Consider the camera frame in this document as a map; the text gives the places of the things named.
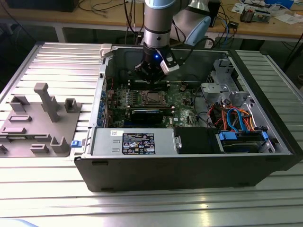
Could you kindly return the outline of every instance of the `metal slotted surface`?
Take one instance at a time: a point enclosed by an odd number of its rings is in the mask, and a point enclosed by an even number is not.
[[[274,61],[260,52],[237,51],[265,96],[303,148],[303,97]],[[241,79],[243,89],[246,87]]]
[[[45,44],[42,49],[86,49],[95,50],[99,45]],[[41,58],[38,49],[30,65],[45,60],[57,63],[57,58]],[[85,59],[98,65],[98,58]],[[75,67],[87,64],[77,62]],[[84,103],[83,120],[78,122],[83,132],[76,132],[81,138],[86,134],[87,120],[92,96],[71,91],[71,88],[93,90],[96,82],[95,69],[86,69],[87,74],[50,74],[46,68],[32,74],[31,66],[21,80],[7,94],[25,92],[31,101],[40,100],[30,89],[36,81],[50,82],[52,93],[58,101],[66,97],[78,97]],[[10,110],[3,102],[2,114]],[[199,190],[152,191],[152,192],[90,192],[82,180],[71,158],[0,158],[0,217],[25,219],[40,227],[54,226],[166,226],[166,227],[301,227],[303,226],[303,164],[299,163],[287,172],[276,172],[256,187],[213,188]]]

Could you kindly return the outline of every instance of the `paper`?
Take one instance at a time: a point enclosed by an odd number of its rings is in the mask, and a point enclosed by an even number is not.
[[[294,4],[303,5],[303,1],[300,1],[300,0],[294,0]]]
[[[293,25],[295,23],[300,22],[300,20],[298,18],[295,18],[294,16],[291,16],[291,15],[288,15],[288,14],[283,14],[283,15],[280,15],[280,16],[275,17],[275,18],[277,18],[278,20],[281,20],[285,23],[288,23],[289,25]]]
[[[235,3],[234,7],[232,8],[232,12],[241,14],[243,12],[245,6],[250,6],[250,8],[257,9],[257,7],[251,6],[251,5],[248,5],[248,4]]]
[[[232,12],[242,13],[244,10],[245,4],[236,3],[235,6],[232,8]]]

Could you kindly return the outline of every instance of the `table leg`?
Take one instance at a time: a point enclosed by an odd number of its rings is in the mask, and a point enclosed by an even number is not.
[[[55,25],[54,28],[55,28],[55,31],[56,31],[56,34],[58,37],[58,41],[60,43],[66,43],[65,35],[63,32],[63,27],[60,25]]]
[[[265,40],[243,39],[240,50],[259,51]]]
[[[13,31],[10,28],[10,24],[0,23],[0,27],[8,34],[13,35]]]
[[[216,40],[216,38],[218,37],[219,33],[217,32],[206,32],[205,36],[207,36],[208,38],[213,39],[214,41]],[[213,46],[213,42],[210,40],[207,40],[205,43],[204,48],[210,49]]]

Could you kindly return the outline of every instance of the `robotic arm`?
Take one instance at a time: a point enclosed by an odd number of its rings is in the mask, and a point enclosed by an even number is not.
[[[186,23],[183,22],[183,26],[192,29],[187,32],[187,35],[191,35],[195,39],[205,35],[210,24],[210,17],[204,15],[201,17],[201,14],[198,13],[199,10],[205,11],[203,0],[193,0],[190,6],[188,6],[190,0],[145,0],[145,3],[143,59],[135,67],[135,71],[143,80],[154,83],[162,80],[172,71],[178,70],[181,64],[169,47],[173,17],[182,12],[176,17],[176,20],[181,22],[183,18],[183,21],[186,21]],[[207,18],[207,22],[201,24],[201,18],[203,21]],[[195,42],[187,38],[187,43],[193,45]]]

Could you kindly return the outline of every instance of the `aluminum extrusion table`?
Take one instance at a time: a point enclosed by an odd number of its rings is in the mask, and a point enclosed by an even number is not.
[[[74,97],[83,103],[74,138],[84,138],[100,67],[100,48],[96,44],[36,45],[1,93],[0,120],[5,120],[11,110],[8,101],[12,95],[40,102],[32,88],[43,81],[58,102]],[[239,55],[254,77],[262,79],[262,89],[267,89],[271,101],[280,99],[277,89],[291,87],[269,57],[258,52]],[[295,98],[289,92],[287,95],[292,101],[284,100],[285,108],[280,106],[278,113],[285,115],[286,124],[303,146],[303,117],[297,114],[293,118],[287,111],[294,107],[286,107],[293,102],[299,105],[300,101],[295,93]],[[0,158],[0,217],[21,218],[40,227],[303,226],[302,163],[287,172],[272,174],[256,187],[94,193],[87,189],[72,161],[75,152],[81,150],[73,149],[66,158]]]

